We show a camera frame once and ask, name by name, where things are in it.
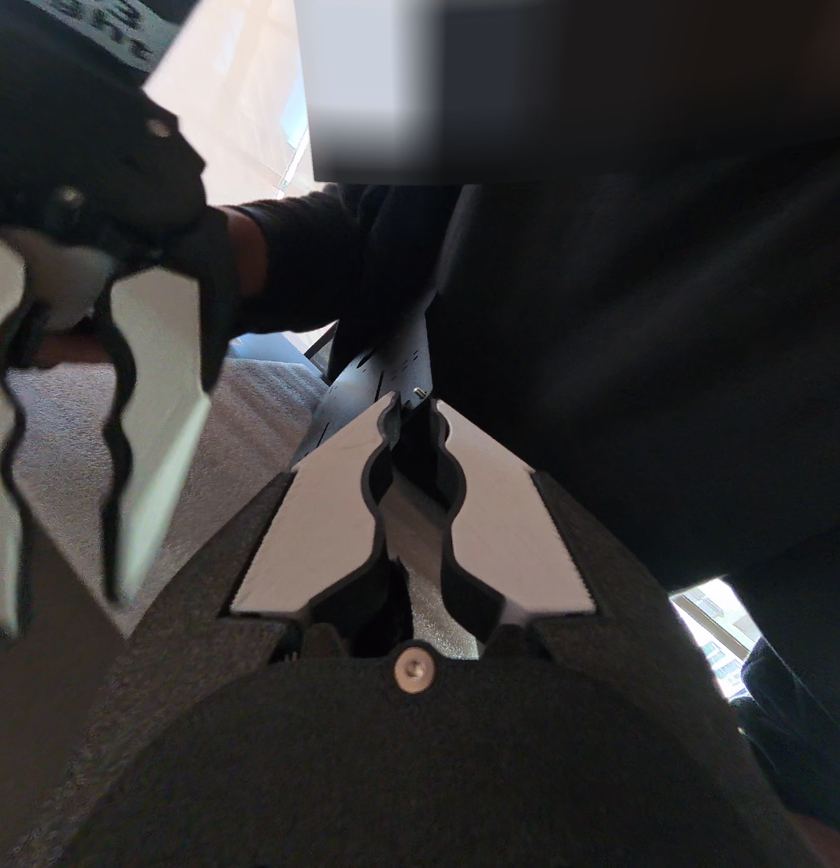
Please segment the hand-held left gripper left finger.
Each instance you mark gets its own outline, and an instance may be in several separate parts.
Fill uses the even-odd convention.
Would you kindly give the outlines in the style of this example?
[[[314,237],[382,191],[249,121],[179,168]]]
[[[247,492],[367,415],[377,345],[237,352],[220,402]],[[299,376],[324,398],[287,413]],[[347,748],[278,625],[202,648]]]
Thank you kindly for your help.
[[[383,395],[293,468],[230,606],[284,621],[370,621],[388,597],[378,508],[392,483],[398,392]]]

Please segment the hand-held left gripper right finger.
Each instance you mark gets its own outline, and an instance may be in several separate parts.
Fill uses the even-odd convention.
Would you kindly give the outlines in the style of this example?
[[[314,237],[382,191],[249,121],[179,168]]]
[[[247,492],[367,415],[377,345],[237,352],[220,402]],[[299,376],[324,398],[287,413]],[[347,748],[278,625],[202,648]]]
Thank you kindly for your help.
[[[534,469],[443,400],[429,415],[449,506],[441,560],[448,613],[462,626],[595,613]]]

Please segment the black metal plate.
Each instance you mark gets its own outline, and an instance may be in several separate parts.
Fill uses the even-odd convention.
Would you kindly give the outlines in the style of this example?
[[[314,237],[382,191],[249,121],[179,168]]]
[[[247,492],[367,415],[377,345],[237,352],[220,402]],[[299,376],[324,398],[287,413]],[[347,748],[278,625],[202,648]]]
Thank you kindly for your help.
[[[293,455],[291,473],[302,458],[383,395],[398,392],[401,423],[397,439],[391,446],[391,466],[392,459],[396,458],[396,467],[402,473],[418,471],[422,482],[436,482],[435,439],[429,420],[433,381],[425,306],[426,302],[422,301],[410,310],[392,331],[375,342],[370,350],[361,351],[333,380],[315,411],[311,427]],[[390,560],[392,551],[383,519],[382,526]]]

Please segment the person's right forearm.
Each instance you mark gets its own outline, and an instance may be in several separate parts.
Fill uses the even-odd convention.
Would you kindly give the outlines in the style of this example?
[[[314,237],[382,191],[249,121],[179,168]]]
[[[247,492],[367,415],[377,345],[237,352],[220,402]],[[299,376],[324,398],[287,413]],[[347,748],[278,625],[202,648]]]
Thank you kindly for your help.
[[[336,320],[375,331],[427,289],[461,192],[329,184],[222,207],[241,276],[232,336]]]

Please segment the person's right hand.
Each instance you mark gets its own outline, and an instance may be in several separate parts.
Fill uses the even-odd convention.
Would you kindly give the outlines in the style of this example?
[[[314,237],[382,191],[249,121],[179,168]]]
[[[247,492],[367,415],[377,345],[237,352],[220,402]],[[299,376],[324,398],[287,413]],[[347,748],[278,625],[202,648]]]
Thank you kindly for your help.
[[[102,343],[93,318],[85,317],[67,330],[43,335],[32,367],[49,370],[61,364],[113,365],[113,358]]]

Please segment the white foam sheet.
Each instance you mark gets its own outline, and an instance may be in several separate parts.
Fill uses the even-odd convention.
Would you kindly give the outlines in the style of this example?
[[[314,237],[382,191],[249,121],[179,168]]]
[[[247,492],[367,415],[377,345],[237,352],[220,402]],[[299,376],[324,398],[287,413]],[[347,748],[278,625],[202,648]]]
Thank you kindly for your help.
[[[135,601],[115,611],[102,598],[100,568],[100,501],[112,474],[101,429],[113,401],[113,368],[64,363],[11,371],[8,383],[26,415],[15,482],[125,638],[189,558],[289,468],[326,391],[302,364],[226,361],[169,532]]]

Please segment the window with roller blinds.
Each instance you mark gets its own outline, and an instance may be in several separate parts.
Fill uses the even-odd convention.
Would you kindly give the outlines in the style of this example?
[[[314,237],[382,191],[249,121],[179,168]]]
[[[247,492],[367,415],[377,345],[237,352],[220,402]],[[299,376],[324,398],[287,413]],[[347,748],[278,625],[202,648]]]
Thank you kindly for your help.
[[[293,1],[204,1],[146,92],[205,161],[211,205],[299,197],[313,175]]]

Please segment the clear window pane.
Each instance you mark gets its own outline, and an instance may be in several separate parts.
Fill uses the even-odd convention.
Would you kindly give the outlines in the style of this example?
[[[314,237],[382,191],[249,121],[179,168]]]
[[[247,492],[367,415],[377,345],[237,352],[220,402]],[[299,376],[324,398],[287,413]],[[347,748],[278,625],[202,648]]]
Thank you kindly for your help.
[[[722,695],[750,695],[742,679],[748,657],[762,638],[732,587],[721,578],[672,594],[670,602],[706,657]]]

